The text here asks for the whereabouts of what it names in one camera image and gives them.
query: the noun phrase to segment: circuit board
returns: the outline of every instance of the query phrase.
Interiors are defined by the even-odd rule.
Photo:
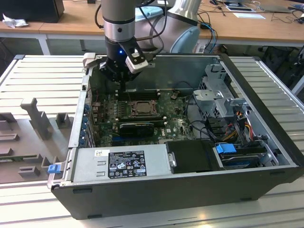
[[[132,106],[130,104],[134,104],[134,101],[118,101],[115,94],[102,95],[99,98],[100,107],[96,121],[96,128],[99,128],[98,141],[100,144],[98,146],[163,144],[166,141],[172,140],[195,139],[183,115],[185,98],[178,96],[172,99],[172,94],[172,91],[160,92],[157,100],[149,101],[156,106],[155,111],[157,111],[157,115],[161,118],[165,117],[165,124],[163,126],[156,125],[153,136],[142,138],[124,138],[117,132],[117,126],[119,125],[118,119],[123,118],[123,116],[121,116],[121,108],[125,107],[123,114],[130,117],[130,114],[132,114]]]

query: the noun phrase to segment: black plastic cover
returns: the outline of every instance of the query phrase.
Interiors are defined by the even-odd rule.
[[[173,153],[177,166],[173,173],[218,171],[214,151],[205,140],[166,142],[168,153]]]

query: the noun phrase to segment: white tissue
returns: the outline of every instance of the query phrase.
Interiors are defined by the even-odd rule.
[[[8,27],[15,28],[15,27],[23,27],[23,26],[28,26],[29,24],[23,20],[23,19],[12,19],[8,18],[3,14],[3,20],[2,22],[6,24]]]

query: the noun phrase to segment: warning label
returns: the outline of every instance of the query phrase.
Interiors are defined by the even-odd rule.
[[[109,153],[110,179],[141,176],[147,176],[143,151]]]

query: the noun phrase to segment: motherboard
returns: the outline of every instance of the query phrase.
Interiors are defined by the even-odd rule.
[[[163,144],[195,139],[184,115],[186,96],[179,92],[116,91],[95,99],[93,109],[97,146]]]

